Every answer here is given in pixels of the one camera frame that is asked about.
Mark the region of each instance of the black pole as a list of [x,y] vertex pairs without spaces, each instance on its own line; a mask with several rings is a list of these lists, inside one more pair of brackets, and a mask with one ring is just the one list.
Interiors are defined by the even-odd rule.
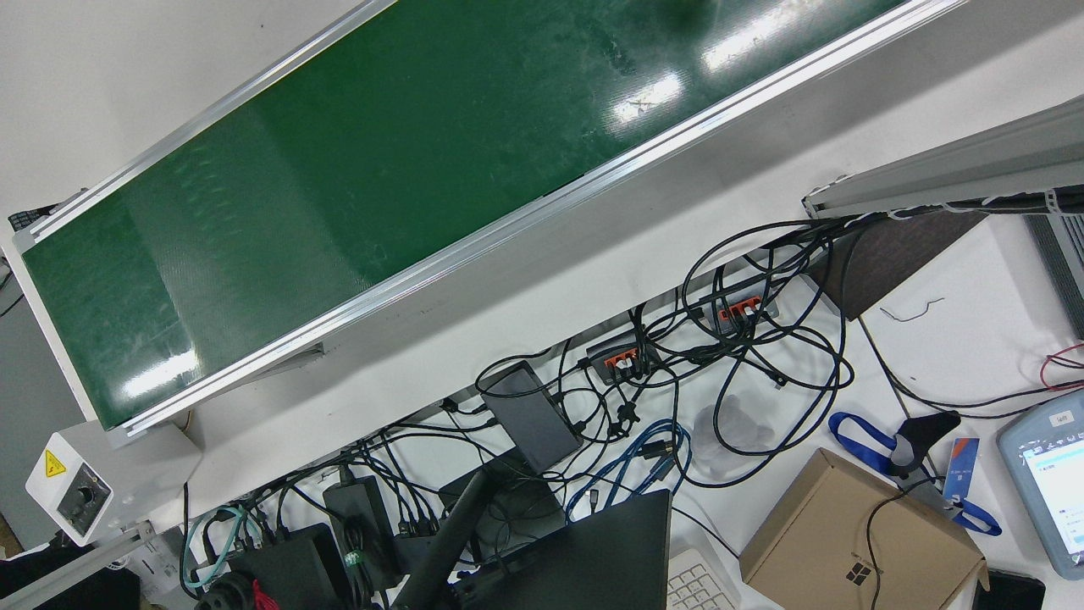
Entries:
[[483,470],[475,473],[434,537],[422,564],[399,592],[399,597],[391,605],[393,610],[431,610],[441,592],[448,587],[448,576],[474,534],[489,501],[493,498],[494,491]]

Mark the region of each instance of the blue card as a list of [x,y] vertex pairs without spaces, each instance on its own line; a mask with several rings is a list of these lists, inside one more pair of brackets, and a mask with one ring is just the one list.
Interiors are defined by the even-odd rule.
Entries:
[[942,492],[945,499],[958,503],[967,497],[978,457],[978,439],[956,439],[952,444],[952,457],[949,458],[949,472],[945,475],[945,488]]

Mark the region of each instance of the brown cardboard box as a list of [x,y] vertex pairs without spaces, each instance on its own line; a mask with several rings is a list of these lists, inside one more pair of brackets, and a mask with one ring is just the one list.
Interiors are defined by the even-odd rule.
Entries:
[[[877,586],[866,546],[874,507],[899,491],[825,450],[813,454],[741,553],[741,579],[786,610],[868,610]],[[938,610],[986,586],[986,562],[963,528],[904,497],[872,528],[881,571],[877,610]]]

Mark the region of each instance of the white keyboard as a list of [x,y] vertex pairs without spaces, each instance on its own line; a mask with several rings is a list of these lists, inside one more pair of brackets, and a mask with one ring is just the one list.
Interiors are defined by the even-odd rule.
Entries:
[[670,559],[669,610],[735,610],[720,588],[722,581],[695,548]]

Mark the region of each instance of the teal cable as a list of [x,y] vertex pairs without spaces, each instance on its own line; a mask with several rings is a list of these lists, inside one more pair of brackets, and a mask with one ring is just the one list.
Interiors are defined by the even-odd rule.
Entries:
[[234,508],[232,506],[220,506],[217,509],[205,512],[196,518],[196,520],[189,528],[189,536],[184,541],[184,549],[181,553],[181,573],[184,574],[184,586],[189,588],[198,588],[207,586],[210,583],[210,581],[214,580],[215,576],[217,576],[218,573],[222,570],[222,564],[225,562],[227,553],[225,551],[220,553],[218,556],[218,561],[215,562],[214,569],[211,570],[210,574],[195,582],[190,581],[188,579],[188,572],[185,572],[184,569],[184,556],[188,555],[188,550],[192,545],[192,536],[195,535],[195,532],[199,528],[199,524],[203,523],[203,521],[207,518],[207,516],[215,515],[219,510],[224,510],[227,512],[230,512],[234,517],[233,528],[230,530],[230,535],[227,538],[225,543],[227,548],[233,546],[233,543],[237,540],[237,534],[241,532],[241,527],[248,523],[248,515],[242,511],[241,509]]

